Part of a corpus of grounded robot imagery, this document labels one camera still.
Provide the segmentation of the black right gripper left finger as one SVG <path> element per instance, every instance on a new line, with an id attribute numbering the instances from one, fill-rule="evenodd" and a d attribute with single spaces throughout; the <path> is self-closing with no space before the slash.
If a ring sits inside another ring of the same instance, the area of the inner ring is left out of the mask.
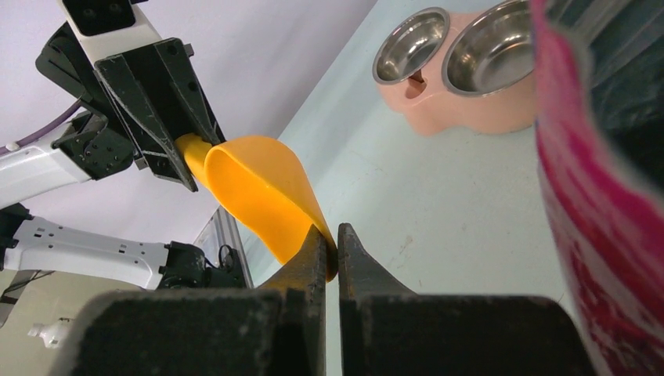
<path id="1" fill-rule="evenodd" d="M 253 289 L 113 292 L 80 311 L 53 375 L 323 375 L 327 243 Z"/>

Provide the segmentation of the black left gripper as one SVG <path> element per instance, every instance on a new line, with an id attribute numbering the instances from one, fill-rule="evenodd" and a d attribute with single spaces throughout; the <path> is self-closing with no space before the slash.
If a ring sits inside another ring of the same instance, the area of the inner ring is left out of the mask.
<path id="1" fill-rule="evenodd" d="M 159 58 L 116 55 L 94 63 L 108 99 L 69 24 L 59 27 L 35 64 L 85 111 L 52 147 L 94 180 L 136 165 L 197 192 L 175 140 L 193 133 L 218 145 L 226 138 L 191 63 L 192 45 L 168 38 L 155 49 Z"/>

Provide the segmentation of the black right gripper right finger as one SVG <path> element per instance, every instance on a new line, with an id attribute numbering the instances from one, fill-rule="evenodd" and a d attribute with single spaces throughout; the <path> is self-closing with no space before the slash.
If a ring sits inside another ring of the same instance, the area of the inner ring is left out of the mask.
<path id="1" fill-rule="evenodd" d="M 592 375 L 568 314 L 532 295 L 421 295 L 338 228 L 346 375 Z"/>

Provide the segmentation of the yellow plastic food scoop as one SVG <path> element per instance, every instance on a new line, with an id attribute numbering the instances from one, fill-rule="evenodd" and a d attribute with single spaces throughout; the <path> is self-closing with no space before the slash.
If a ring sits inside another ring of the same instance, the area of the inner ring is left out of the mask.
<path id="1" fill-rule="evenodd" d="M 194 177 L 281 263 L 301 249 L 312 226 L 326 241 L 326 279 L 338 271 L 337 246 L 297 155 L 268 136 L 242 136 L 211 145 L 194 134 L 175 145 Z"/>

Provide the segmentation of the pink double pet feeder base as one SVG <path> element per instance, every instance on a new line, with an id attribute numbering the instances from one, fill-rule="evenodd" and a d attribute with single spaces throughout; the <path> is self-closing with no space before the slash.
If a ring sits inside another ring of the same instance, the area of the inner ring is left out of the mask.
<path id="1" fill-rule="evenodd" d="M 449 47 L 484 12 L 449 13 L 450 29 L 442 47 L 419 71 L 395 85 L 377 83 L 386 104 L 402 114 L 416 133 L 431 136 L 464 126 L 474 132 L 502 134 L 528 128 L 535 121 L 533 69 L 521 81 L 488 96 L 461 96 L 449 91 L 443 83 L 441 69 Z"/>

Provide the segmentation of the colourful cat food bag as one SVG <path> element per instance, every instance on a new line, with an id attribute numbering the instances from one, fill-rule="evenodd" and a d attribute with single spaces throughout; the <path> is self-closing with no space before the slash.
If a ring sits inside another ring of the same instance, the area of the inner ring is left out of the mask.
<path id="1" fill-rule="evenodd" d="M 533 1 L 547 218 L 598 374 L 663 372 L 663 4 Z"/>

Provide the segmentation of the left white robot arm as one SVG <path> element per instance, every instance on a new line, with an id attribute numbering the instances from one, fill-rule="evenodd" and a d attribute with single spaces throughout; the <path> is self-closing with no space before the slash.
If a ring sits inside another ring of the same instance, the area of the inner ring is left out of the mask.
<path id="1" fill-rule="evenodd" d="M 224 240 L 211 262 L 181 234 L 218 204 L 151 134 L 167 125 L 222 139 L 186 59 L 169 38 L 119 56 L 128 97 L 146 92 L 133 119 L 99 81 L 68 24 L 36 65 L 77 102 L 50 133 L 1 159 L 1 267 L 123 281 L 146 290 L 248 287 L 241 245 Z"/>

